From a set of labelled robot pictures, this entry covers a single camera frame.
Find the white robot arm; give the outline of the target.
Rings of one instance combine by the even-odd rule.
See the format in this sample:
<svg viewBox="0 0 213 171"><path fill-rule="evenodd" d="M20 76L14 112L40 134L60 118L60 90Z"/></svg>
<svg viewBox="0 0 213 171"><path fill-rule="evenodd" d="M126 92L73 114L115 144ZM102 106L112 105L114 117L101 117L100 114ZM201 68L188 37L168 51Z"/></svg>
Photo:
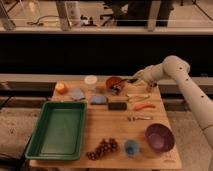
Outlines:
<svg viewBox="0 0 213 171"><path fill-rule="evenodd" d="M174 80L213 149L213 101L192 80L189 70L190 65L186 61L170 55L160 64L137 71L133 77L148 84L167 78Z"/></svg>

